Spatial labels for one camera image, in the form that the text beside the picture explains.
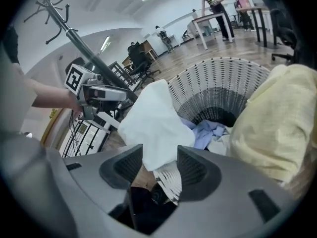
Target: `wooden floor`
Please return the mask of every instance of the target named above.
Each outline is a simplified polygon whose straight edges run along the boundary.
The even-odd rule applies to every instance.
[[[221,33],[216,33],[216,40],[211,37],[206,38],[208,50],[204,49],[201,40],[198,39],[198,45],[195,41],[189,41],[175,48],[174,52],[162,55],[151,66],[152,70],[161,70],[161,74],[155,74],[155,80],[165,79],[169,81],[190,66],[203,60],[216,57],[243,58],[256,62],[271,70],[276,65],[285,63],[285,59],[280,58],[276,58],[276,61],[272,61],[272,53],[293,54],[292,49],[284,45],[278,45],[278,49],[276,50],[266,49],[256,45],[255,41],[257,40],[257,36],[255,32],[245,32],[243,29],[235,29],[234,33],[235,40],[233,43],[223,41]],[[273,41],[269,33],[267,33],[267,40]],[[124,145],[125,143],[117,131],[113,131],[106,140],[103,150],[111,150]],[[151,190],[155,183],[153,174],[147,172],[146,169],[142,167],[132,185]]]

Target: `office chair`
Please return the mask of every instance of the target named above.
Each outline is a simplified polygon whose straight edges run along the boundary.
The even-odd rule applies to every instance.
[[[275,61],[275,57],[286,59],[290,64],[295,63],[296,54],[295,47],[297,39],[292,29],[292,25],[287,19],[286,10],[280,0],[263,0],[264,4],[268,7],[271,14],[274,44],[276,45],[276,37],[279,37],[282,43],[291,47],[294,50],[294,54],[272,54],[272,60]]]
[[[160,70],[151,71],[151,60],[147,57],[145,51],[140,49],[132,48],[130,49],[129,56],[135,66],[135,69],[129,73],[130,76],[139,74],[135,81],[141,79],[140,87],[143,89],[143,83],[148,79],[151,78],[152,82],[155,81],[153,77],[151,77],[154,73],[159,72]]]

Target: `yellow cloth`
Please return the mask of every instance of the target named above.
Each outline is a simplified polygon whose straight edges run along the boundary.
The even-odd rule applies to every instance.
[[[277,66],[238,117],[229,155],[289,182],[311,139],[316,139],[312,135],[316,103],[316,71],[298,64]]]

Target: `white towel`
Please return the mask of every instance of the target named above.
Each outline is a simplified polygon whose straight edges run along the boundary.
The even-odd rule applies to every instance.
[[[153,175],[166,196],[175,205],[178,205],[179,196],[182,192],[182,179],[177,168],[176,161],[168,163],[159,169],[154,170]]]
[[[177,160],[177,146],[195,143],[195,135],[174,110],[165,80],[149,84],[121,122],[118,133],[127,145],[143,144],[148,171]]]

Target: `laundry basket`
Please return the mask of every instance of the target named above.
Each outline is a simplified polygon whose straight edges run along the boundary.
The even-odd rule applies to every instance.
[[[211,58],[171,79],[169,90],[180,117],[232,127],[268,74],[263,66],[244,59]]]

